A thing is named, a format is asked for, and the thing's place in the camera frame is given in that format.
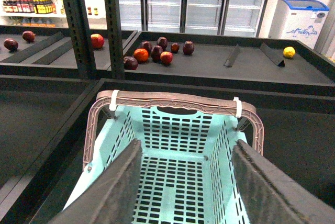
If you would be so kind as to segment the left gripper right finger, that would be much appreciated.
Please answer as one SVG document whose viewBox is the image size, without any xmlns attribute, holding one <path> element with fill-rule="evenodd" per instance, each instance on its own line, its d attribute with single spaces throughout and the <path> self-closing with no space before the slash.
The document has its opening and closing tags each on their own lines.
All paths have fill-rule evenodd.
<svg viewBox="0 0 335 224">
<path fill-rule="evenodd" d="M 251 223 L 334 223 L 334 209 L 247 143 L 232 151 L 238 190 Z"/>
</svg>

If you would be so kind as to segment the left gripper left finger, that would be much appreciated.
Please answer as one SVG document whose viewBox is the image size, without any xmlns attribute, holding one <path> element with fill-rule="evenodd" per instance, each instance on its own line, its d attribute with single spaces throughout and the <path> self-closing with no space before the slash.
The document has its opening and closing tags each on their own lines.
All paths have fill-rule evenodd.
<svg viewBox="0 0 335 224">
<path fill-rule="evenodd" d="M 142 147 L 133 139 L 98 179 L 50 223 L 131 223 Z"/>
</svg>

